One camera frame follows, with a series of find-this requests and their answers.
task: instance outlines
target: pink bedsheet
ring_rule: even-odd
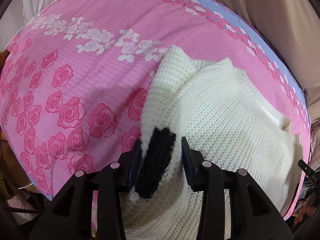
[[[9,43],[0,81],[1,127],[49,199],[75,171],[99,171],[131,150],[140,137],[152,76],[171,45],[192,58],[229,57],[245,69],[263,96],[292,120],[308,161],[307,113],[295,94],[290,98],[275,63],[263,64],[260,46],[247,42],[246,32],[222,15],[196,0],[189,2],[197,11],[177,1],[59,0]]]

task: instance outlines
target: human hand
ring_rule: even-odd
[[[9,51],[7,51],[7,50],[0,53],[0,72],[2,71],[4,62],[8,56],[9,56]]]
[[[307,202],[303,205],[301,210],[299,211],[298,216],[294,220],[294,224],[298,224],[303,220],[304,214],[307,214],[309,217],[312,217],[316,212],[317,208],[313,206],[309,206],[309,202],[311,200],[311,196],[307,198]]]

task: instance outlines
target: silver bolt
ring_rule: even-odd
[[[84,171],[76,171],[76,177],[81,177],[84,174]]]
[[[239,169],[239,170],[238,170],[238,173],[239,173],[241,176],[245,176],[245,175],[248,174],[245,169]]]
[[[206,168],[211,167],[211,165],[212,165],[212,163],[209,162],[209,161],[204,161],[204,162],[202,162],[202,166],[204,166],[204,167],[206,167]]]
[[[111,163],[111,164],[110,164],[110,167],[111,167],[112,169],[117,169],[117,168],[120,167],[120,163],[117,163],[117,162]]]

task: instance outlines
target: black plastic bracket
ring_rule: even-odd
[[[203,191],[197,240],[224,239],[224,189],[230,193],[232,240],[291,240],[292,233],[267,195],[244,170],[221,170],[181,140],[187,182]]]
[[[91,239],[92,195],[98,190],[99,239],[125,240],[119,192],[133,187],[141,160],[141,142],[102,171],[77,171],[66,182],[29,234],[29,240]]]

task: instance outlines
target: white knit sweater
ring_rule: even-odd
[[[189,188],[181,165],[180,140],[221,169],[246,169],[278,211],[287,211],[301,176],[299,135],[290,120],[255,88],[229,58],[193,60],[171,47],[154,77],[142,115],[146,153],[155,127],[176,134],[172,158],[151,199],[134,190],[122,198],[127,239],[196,239],[202,192]],[[230,207],[225,194],[225,238],[230,236]]]

